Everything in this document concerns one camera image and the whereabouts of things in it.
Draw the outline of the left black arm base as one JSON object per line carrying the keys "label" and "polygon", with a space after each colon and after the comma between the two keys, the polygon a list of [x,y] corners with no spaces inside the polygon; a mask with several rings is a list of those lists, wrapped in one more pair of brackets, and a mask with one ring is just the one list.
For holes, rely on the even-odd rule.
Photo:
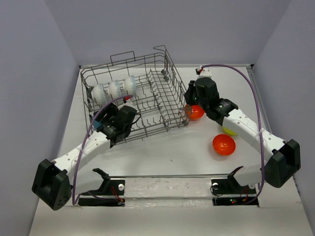
{"label": "left black arm base", "polygon": [[124,207],[125,180],[112,178],[100,168],[92,170],[92,183],[96,187],[79,193],[78,205],[82,207]]}

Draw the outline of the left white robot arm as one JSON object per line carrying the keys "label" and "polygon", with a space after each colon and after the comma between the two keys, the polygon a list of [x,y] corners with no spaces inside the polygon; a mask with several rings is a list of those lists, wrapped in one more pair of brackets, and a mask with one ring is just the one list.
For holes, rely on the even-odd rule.
{"label": "left white robot arm", "polygon": [[101,169],[93,169],[77,183],[78,171],[103,154],[117,143],[123,141],[131,133],[131,127],[137,110],[128,100],[120,106],[107,105],[94,116],[100,126],[95,132],[88,133],[82,144],[56,158],[41,161],[34,177],[32,192],[52,210],[62,208],[72,196],[90,190],[98,194],[108,191],[108,175]]}

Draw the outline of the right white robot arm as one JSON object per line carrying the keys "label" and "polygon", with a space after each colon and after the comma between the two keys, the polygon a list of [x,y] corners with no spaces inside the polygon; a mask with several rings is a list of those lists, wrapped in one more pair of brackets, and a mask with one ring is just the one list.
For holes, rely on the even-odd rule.
{"label": "right white robot arm", "polygon": [[184,98],[187,104],[200,106],[209,119],[232,130],[263,154],[263,164],[241,167],[226,181],[230,192],[237,193],[244,186],[258,184],[263,180],[280,188],[301,168],[298,142],[294,139],[285,141],[260,129],[235,103],[220,98],[217,85],[211,78],[190,81]]}

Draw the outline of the lime green bowl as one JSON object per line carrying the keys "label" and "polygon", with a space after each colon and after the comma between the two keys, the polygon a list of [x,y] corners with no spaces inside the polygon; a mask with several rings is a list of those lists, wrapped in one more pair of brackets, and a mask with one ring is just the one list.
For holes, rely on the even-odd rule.
{"label": "lime green bowl", "polygon": [[222,128],[223,128],[224,132],[227,133],[228,135],[231,135],[231,136],[236,136],[237,135],[234,131],[232,131],[232,130],[224,127],[224,126]]}

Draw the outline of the blue bowl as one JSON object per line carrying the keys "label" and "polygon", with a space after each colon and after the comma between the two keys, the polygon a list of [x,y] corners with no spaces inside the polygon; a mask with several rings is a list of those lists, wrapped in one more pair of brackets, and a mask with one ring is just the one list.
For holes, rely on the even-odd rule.
{"label": "blue bowl", "polygon": [[101,126],[101,123],[100,123],[99,121],[95,120],[95,121],[93,122],[93,128],[94,128],[94,130],[97,130],[100,126]]}

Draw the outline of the grey wire dish rack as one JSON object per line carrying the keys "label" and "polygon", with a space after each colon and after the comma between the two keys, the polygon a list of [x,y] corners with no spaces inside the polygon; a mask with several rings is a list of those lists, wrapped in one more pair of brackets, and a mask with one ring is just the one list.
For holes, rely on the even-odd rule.
{"label": "grey wire dish rack", "polygon": [[123,142],[143,140],[149,136],[168,132],[189,123],[186,116],[186,87],[164,45],[154,47],[154,53],[136,56],[134,51],[113,54],[110,62],[82,66],[80,71],[86,126],[101,105],[92,97],[93,88],[102,84],[106,99],[112,100],[108,88],[117,80],[123,95],[124,80],[135,77],[136,95],[132,98],[138,115],[131,134]]}

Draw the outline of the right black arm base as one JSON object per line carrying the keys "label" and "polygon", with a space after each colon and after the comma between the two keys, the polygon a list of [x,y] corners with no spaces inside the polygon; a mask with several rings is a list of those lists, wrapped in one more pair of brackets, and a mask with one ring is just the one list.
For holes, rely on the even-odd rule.
{"label": "right black arm base", "polygon": [[214,196],[213,206],[259,206],[255,199],[256,189],[248,185],[241,186],[234,175],[243,166],[240,166],[227,175],[226,178],[215,178],[211,180],[210,192]]}

